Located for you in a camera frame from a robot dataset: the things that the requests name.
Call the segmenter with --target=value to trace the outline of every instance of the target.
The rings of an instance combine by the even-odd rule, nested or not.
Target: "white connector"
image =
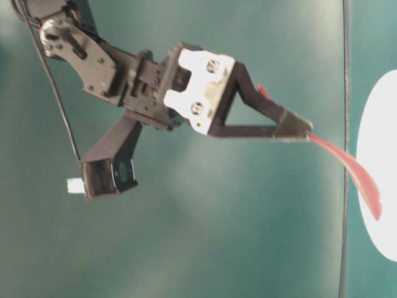
[[[81,178],[67,179],[68,193],[70,194],[85,194],[84,181]]]

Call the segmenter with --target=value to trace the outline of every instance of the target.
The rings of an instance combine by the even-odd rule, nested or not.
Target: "teal background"
[[[350,152],[355,154],[362,112],[370,92],[387,72],[397,69],[397,5],[392,0],[349,0]],[[383,257],[367,233],[357,191],[347,189],[346,297],[396,297],[397,265]]]
[[[90,5],[100,35],[129,52],[159,61],[184,40],[245,62],[277,102],[344,146],[342,1]],[[50,67],[87,152],[122,111],[84,94],[66,63]],[[344,171],[325,151],[145,128],[139,187],[87,204],[66,193],[79,169],[8,1],[0,70],[1,297],[337,297]],[[230,121],[263,123],[238,102]]]

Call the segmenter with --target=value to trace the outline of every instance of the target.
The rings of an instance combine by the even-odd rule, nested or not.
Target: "white circle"
[[[368,234],[383,256],[397,261],[397,70],[373,87],[357,141],[357,161],[378,184],[382,215],[377,222],[359,193]]]

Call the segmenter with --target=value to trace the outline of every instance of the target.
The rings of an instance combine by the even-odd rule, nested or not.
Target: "red object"
[[[263,85],[258,85],[259,92],[266,98],[270,99],[269,93]],[[360,165],[353,156],[341,150],[338,147],[310,134],[310,140],[326,149],[330,154],[337,158],[349,172],[356,188],[360,191],[365,203],[367,203],[370,212],[375,220],[379,220],[382,214],[382,204],[380,202],[380,193],[378,186],[367,170]]]

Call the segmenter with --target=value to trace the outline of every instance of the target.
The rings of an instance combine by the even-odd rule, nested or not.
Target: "wire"
[[[44,70],[45,70],[45,72],[46,72],[46,74],[48,76],[48,79],[50,80],[51,87],[52,87],[52,90],[54,91],[54,95],[55,95],[55,98],[56,98],[56,103],[58,104],[58,107],[60,109],[63,122],[65,123],[66,130],[68,131],[69,140],[70,140],[74,155],[75,155],[75,157],[76,157],[76,159],[77,159],[77,161],[79,163],[80,162],[80,154],[79,154],[78,148],[76,146],[76,141],[75,141],[74,136],[73,136],[73,131],[72,131],[72,128],[70,127],[68,116],[66,115],[65,109],[63,107],[63,103],[62,103],[58,88],[56,87],[55,80],[54,80],[53,76],[51,75],[50,69],[49,69],[49,67],[48,67],[48,65],[47,65],[47,63],[45,61],[45,58],[43,56],[43,53],[42,53],[40,47],[38,46],[38,42],[37,42],[36,36],[35,36],[35,34],[34,34],[33,30],[32,30],[32,24],[28,20],[27,9],[23,5],[22,0],[18,0],[18,3],[19,3],[19,6],[21,7],[22,17],[23,17],[23,20],[25,21],[26,26],[27,26],[27,28],[29,30],[30,37],[32,38],[32,41],[33,41],[33,45],[34,45],[34,47],[35,47],[35,49],[37,51],[37,54],[38,54],[42,64],[43,64],[43,68],[44,68]]]
[[[18,18],[20,18],[23,22],[25,22],[23,15],[20,13],[20,10],[15,2],[15,0],[11,0],[11,6],[12,9],[14,10],[15,14],[18,16]],[[27,16],[28,20],[29,20],[29,24],[31,24],[32,26],[36,27],[36,28],[40,28],[41,27],[41,22],[37,19],[34,19],[30,16]]]

